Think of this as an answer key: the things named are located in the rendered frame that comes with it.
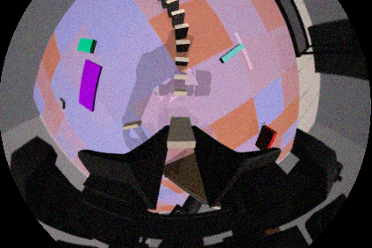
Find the green rectangular block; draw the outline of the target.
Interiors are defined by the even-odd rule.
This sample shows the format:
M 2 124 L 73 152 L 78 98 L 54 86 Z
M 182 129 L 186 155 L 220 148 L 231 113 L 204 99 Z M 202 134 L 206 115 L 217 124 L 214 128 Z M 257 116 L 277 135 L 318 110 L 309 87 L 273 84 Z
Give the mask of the green rectangular block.
M 94 39 L 80 39 L 80 43 L 78 43 L 77 49 L 82 50 L 82 52 L 87 52 L 87 53 L 94 53 L 95 52 L 95 46 L 96 46 L 97 41 Z

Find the purple flat rectangular block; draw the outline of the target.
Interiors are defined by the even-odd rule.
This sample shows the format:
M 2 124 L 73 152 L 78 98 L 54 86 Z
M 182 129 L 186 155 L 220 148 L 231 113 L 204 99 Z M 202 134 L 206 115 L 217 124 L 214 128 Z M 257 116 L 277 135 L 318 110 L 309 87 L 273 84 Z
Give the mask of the purple flat rectangular block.
M 80 87 L 80 104 L 84 108 L 94 111 L 96 92 L 99 77 L 101 77 L 102 67 L 97 64 L 85 60 L 83 76 L 81 77 Z

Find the teal rectangular block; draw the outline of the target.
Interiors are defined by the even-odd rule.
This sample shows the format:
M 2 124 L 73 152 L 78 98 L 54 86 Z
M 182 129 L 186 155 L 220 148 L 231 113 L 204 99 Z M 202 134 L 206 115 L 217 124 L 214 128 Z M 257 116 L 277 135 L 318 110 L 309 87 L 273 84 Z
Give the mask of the teal rectangular block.
M 220 62 L 221 62 L 222 64 L 224 64 L 225 62 L 227 62 L 227 60 L 230 60 L 231 57 L 235 56 L 235 54 L 238 53 L 238 52 L 239 52 L 240 50 L 242 50 L 243 48 L 245 48 L 245 47 L 244 47 L 244 46 L 242 45 L 242 43 L 241 43 L 241 45 L 238 45 L 238 46 L 236 46 L 234 49 L 232 49 L 231 52 L 229 52 L 229 53 L 225 53 L 225 56 L 221 56 L 221 59 L 219 59 Z

